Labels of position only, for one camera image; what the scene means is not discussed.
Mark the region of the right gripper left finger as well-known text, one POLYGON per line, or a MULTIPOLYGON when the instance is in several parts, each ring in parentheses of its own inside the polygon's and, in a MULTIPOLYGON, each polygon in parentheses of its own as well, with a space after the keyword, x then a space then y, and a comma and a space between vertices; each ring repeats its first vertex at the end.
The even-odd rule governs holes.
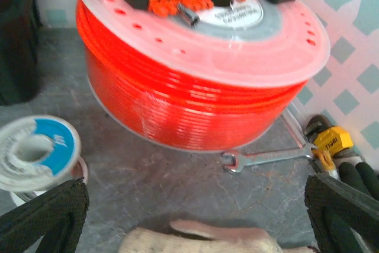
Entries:
POLYGON ((1 216, 1 252, 75 252, 89 209, 83 179, 69 180, 1 216))

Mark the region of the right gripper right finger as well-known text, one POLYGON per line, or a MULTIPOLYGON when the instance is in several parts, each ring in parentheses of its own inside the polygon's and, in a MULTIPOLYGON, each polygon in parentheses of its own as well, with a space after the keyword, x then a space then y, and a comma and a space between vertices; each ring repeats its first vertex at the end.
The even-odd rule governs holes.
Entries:
POLYGON ((326 174, 309 176, 304 201, 320 252, 363 252, 354 233, 378 249, 378 201, 326 174))

